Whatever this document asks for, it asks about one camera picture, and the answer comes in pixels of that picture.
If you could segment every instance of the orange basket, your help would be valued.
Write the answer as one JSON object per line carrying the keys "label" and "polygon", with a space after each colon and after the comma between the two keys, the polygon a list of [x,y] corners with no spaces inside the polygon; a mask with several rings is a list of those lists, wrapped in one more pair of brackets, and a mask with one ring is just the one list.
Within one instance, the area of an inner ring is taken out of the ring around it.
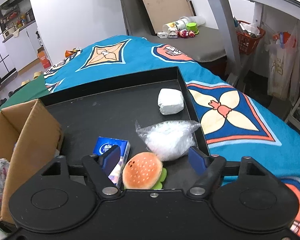
{"label": "orange basket", "polygon": [[[238,21],[238,22],[250,24],[245,21]],[[258,29],[260,30],[260,36],[257,38],[251,38],[251,37],[245,36],[242,33],[237,32],[237,43],[239,44],[240,53],[250,55],[256,49],[256,46],[258,46],[259,41],[265,35],[264,29],[261,29],[259,27],[258,27]]]}

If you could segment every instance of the green mat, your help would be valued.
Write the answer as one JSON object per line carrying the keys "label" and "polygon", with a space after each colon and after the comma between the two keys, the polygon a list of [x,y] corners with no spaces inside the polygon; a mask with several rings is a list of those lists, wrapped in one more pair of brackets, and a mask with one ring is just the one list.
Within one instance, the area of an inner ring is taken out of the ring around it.
{"label": "green mat", "polygon": [[2,108],[24,103],[33,99],[48,95],[49,91],[45,86],[44,75],[40,75],[36,79],[29,82],[18,92],[14,93],[1,107]]}

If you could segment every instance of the patterned blanket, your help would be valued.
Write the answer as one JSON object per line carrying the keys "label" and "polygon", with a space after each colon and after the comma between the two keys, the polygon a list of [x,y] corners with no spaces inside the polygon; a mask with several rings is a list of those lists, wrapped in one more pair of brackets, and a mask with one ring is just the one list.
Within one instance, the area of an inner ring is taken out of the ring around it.
{"label": "patterned blanket", "polygon": [[[167,44],[115,36],[49,68],[50,93],[138,71],[179,66],[212,154],[239,161],[249,155],[295,192],[300,202],[300,135],[259,103]],[[300,210],[291,228],[300,236]]]}

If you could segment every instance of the toy figure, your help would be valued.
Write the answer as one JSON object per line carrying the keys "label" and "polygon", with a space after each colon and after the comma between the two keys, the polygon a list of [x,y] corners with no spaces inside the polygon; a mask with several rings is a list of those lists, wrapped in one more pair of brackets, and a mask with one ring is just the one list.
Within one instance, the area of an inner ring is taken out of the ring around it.
{"label": "toy figure", "polygon": [[189,31],[184,29],[179,31],[179,36],[182,38],[187,38],[189,36]]}
{"label": "toy figure", "polygon": [[193,38],[194,36],[195,36],[194,31],[189,31],[189,37],[190,37],[190,38]]}

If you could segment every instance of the blue tissue packet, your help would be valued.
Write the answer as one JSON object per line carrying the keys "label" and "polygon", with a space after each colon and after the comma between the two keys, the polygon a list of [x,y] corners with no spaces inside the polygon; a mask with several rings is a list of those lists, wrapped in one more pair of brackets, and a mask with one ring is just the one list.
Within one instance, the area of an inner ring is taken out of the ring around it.
{"label": "blue tissue packet", "polygon": [[120,147],[120,160],[116,167],[109,175],[109,179],[120,188],[122,182],[122,171],[124,166],[127,163],[127,158],[130,150],[130,143],[126,140],[107,138],[107,137],[99,137],[96,143],[96,146],[93,150],[93,153],[96,155],[103,155],[107,150],[109,150],[112,146],[118,145]]}

